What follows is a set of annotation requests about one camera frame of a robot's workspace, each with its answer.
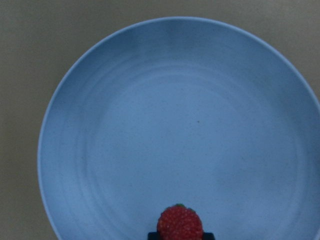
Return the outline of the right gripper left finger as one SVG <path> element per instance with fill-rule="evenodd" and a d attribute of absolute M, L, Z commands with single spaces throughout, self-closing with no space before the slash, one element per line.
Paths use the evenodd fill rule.
<path fill-rule="evenodd" d="M 156 232 L 149 232 L 147 234 L 147 240 L 161 240 L 160 234 Z"/>

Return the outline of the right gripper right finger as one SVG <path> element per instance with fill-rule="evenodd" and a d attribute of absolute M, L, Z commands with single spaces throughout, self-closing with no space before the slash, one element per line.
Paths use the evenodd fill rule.
<path fill-rule="evenodd" d="M 204 232 L 202 235 L 202 240 L 215 240 L 215 236 L 212 232 Z"/>

